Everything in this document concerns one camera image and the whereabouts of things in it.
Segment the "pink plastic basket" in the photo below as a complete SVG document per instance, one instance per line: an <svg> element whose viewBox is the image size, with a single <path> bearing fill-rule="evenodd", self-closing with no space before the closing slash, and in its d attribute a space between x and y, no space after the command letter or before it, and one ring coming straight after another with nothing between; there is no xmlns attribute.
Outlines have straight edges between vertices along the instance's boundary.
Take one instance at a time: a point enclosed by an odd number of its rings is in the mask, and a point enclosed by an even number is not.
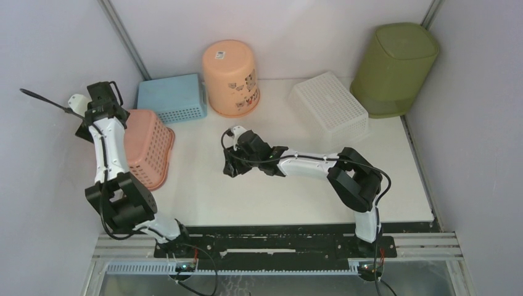
<svg viewBox="0 0 523 296"><path fill-rule="evenodd" d="M129 113L124 136L128 166L135 178L154 191L167 178L175 133L152 110Z"/></svg>

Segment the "blue plastic basket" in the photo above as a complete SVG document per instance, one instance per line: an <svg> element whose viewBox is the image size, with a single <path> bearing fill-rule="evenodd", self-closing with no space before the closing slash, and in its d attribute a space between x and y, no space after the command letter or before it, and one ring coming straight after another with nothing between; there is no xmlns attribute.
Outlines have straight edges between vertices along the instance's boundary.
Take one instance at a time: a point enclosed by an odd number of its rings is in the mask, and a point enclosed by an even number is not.
<svg viewBox="0 0 523 296"><path fill-rule="evenodd" d="M207 95L196 73L143 81L136 108L155 112L164 124L198 120L207 116Z"/></svg>

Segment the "orange capybara bucket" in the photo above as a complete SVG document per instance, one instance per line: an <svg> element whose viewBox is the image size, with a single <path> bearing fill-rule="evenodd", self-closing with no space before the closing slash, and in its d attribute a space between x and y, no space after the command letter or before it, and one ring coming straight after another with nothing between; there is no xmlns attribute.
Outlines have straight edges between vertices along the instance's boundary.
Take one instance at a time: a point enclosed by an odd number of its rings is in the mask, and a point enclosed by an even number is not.
<svg viewBox="0 0 523 296"><path fill-rule="evenodd" d="M245 43L231 39L213 43L202 56L202 73L208 102L222 117L246 116L259 103L255 58Z"/></svg>

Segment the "clear white plastic tray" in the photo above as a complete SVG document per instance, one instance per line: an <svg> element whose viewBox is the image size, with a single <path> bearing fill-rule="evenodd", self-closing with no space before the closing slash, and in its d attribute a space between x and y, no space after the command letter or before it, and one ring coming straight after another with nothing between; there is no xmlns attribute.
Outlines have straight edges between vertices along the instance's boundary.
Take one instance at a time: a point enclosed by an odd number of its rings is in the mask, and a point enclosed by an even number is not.
<svg viewBox="0 0 523 296"><path fill-rule="evenodd" d="M297 83L287 98L321 152L350 146L369 133L369 115L332 72Z"/></svg>

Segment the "green mesh waste bin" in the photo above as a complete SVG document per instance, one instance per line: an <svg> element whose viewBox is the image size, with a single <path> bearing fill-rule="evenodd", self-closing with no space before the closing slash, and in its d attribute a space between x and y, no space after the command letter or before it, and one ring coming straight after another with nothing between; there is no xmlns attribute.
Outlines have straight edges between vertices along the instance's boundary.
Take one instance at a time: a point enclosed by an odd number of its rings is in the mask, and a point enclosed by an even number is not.
<svg viewBox="0 0 523 296"><path fill-rule="evenodd" d="M350 85L370 118L406 114L438 54L437 40L416 23L377 27Z"/></svg>

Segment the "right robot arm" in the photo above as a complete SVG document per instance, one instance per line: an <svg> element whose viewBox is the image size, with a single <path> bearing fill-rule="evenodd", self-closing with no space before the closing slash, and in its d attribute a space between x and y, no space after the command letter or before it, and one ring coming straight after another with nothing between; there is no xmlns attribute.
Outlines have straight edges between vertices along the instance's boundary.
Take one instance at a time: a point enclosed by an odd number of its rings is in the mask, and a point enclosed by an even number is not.
<svg viewBox="0 0 523 296"><path fill-rule="evenodd" d="M268 176L303 176L327 181L342 203L355 213L356 247L373 256L381 248L378 204L392 181L357 150L345 147L337 154L298 152L271 146L257 133L242 126L227 129L220 138L224 152L223 173L232 178L257 168Z"/></svg>

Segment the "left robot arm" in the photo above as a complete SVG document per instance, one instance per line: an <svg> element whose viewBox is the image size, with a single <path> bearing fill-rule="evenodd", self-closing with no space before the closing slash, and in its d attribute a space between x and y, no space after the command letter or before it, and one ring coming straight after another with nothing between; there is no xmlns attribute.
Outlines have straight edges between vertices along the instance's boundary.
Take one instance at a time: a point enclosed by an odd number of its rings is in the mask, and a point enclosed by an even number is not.
<svg viewBox="0 0 523 296"><path fill-rule="evenodd" d="M94 184L85 189L87 201L100 216L105 233L116 241L138 234L153 237L161 249L178 257L189 255L193 241L186 227L162 216L151 191L131 172L124 135L129 112L114 81L87 87L83 123L93 139L97 169Z"/></svg>

